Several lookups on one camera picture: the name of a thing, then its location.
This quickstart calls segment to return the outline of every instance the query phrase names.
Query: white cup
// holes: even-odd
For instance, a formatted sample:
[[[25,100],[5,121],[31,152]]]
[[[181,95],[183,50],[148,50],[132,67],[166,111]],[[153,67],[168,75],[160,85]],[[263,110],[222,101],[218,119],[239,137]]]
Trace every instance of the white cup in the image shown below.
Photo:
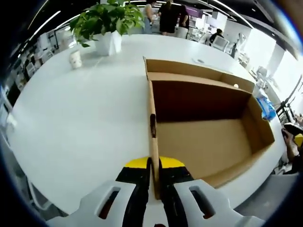
[[[73,69],[77,69],[82,66],[80,51],[74,51],[70,54],[70,64]]]

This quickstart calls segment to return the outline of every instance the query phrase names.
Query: potted plant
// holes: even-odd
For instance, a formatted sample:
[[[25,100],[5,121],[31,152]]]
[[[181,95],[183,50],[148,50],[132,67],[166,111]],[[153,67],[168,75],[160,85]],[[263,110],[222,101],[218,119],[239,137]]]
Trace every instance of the potted plant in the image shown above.
[[[88,8],[70,22],[71,31],[83,46],[87,40],[94,40],[101,56],[121,51],[122,36],[133,27],[144,27],[143,16],[135,5],[123,6],[124,0],[107,0]]]

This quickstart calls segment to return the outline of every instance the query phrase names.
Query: cardboard box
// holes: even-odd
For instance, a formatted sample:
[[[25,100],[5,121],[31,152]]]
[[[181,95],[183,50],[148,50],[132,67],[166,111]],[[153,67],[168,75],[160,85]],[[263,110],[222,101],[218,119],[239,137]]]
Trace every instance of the cardboard box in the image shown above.
[[[219,187],[249,169],[275,141],[251,94],[252,82],[180,62],[145,64],[155,183],[164,156]]]

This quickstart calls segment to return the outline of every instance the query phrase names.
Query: white table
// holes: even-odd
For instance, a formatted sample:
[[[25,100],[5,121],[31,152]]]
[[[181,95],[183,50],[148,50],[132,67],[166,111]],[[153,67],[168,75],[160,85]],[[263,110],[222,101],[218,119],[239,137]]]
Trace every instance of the white table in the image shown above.
[[[31,78],[12,112],[18,124],[8,134],[30,181],[68,214],[87,193],[114,180],[128,161],[149,154],[143,56],[191,64],[201,59],[253,81],[228,54],[174,37],[124,36],[122,52],[105,58],[96,56],[92,43],[80,48],[83,67],[77,70],[68,62],[71,51],[52,57]],[[272,148],[219,189],[233,208],[264,182],[285,151],[278,119],[271,125],[276,138]]]

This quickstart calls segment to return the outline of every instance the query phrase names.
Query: green leaves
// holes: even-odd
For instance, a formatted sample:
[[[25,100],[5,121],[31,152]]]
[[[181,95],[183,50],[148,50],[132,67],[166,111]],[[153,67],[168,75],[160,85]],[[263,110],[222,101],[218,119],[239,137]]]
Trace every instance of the green leaves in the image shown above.
[[[79,17],[70,22],[71,31],[83,47],[82,37],[93,40],[94,35],[118,31],[123,35],[133,27],[144,27],[143,15],[136,5],[122,6],[125,0],[107,0],[108,4],[99,4],[88,8]]]

